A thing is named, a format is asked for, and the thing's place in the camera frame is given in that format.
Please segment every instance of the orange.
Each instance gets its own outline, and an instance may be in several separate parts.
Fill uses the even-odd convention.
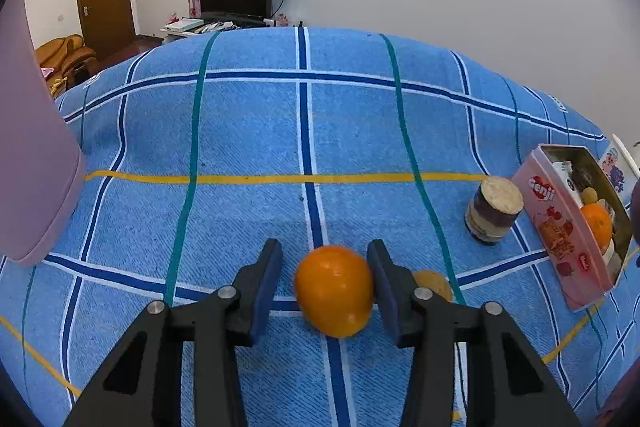
[[[373,278],[367,262],[349,248],[316,248],[300,262],[294,286],[302,313],[330,337],[353,335],[369,321]]]
[[[609,248],[609,241],[613,235],[613,225],[611,223],[611,216],[609,213],[597,203],[585,204],[582,207],[582,214],[584,219],[587,220],[593,237],[596,238],[596,243],[600,247],[600,253],[604,253]]]

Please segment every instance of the checkered fabric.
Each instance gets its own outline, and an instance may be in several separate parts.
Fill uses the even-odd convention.
[[[57,101],[81,143],[88,172],[187,179],[190,168],[222,176],[411,172],[382,36],[321,28],[222,33],[210,49],[198,94],[211,38],[156,48]],[[596,158],[605,150],[607,140],[593,123],[548,95],[455,52],[389,39],[421,172],[510,177],[519,159],[541,142],[585,145]],[[196,102],[199,135],[193,144]],[[424,186],[466,303],[503,303],[539,354],[551,353],[549,370],[590,425],[636,357],[636,260],[586,326],[553,356],[584,323],[585,312],[567,309],[529,218],[521,215],[503,241],[486,247],[463,222],[478,182]],[[166,293],[188,190],[186,182],[98,175],[85,183],[63,236],[42,263],[21,269],[2,260],[0,315],[71,386],[81,390],[139,311]],[[253,349],[238,349],[250,425],[397,426],[412,351],[392,345],[378,311],[354,337],[320,334],[305,323],[292,279],[312,248],[335,243],[364,255],[372,239],[383,239],[398,264],[445,273],[414,182],[199,183],[178,256],[175,304],[230,283],[268,237],[282,243],[282,276],[265,335]],[[182,420],[190,426],[193,357],[185,349]],[[2,326],[0,358],[44,426],[60,427],[74,393]],[[464,380],[465,371],[460,373]],[[454,424],[462,425],[456,380]]]

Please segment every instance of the rectangular pink box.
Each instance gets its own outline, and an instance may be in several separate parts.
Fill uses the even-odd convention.
[[[586,147],[541,144],[534,149],[511,181],[520,189],[524,207],[540,234],[573,312],[596,302],[618,284],[612,281],[588,223],[552,163],[570,161],[589,171],[598,197],[616,213],[615,254],[624,263],[631,242],[631,222],[618,194]]]

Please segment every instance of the dark wooden floor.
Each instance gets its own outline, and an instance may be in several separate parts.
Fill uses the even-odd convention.
[[[120,51],[110,55],[109,57],[104,58],[103,60],[99,60],[96,65],[96,70],[91,71],[91,74],[96,74],[99,71],[105,70],[107,68],[111,68],[116,64],[124,62],[128,58],[135,57],[136,55],[140,55],[147,50],[152,50],[153,48],[157,48],[161,44],[162,40],[157,39],[138,39],[132,42],[126,48],[121,49]]]

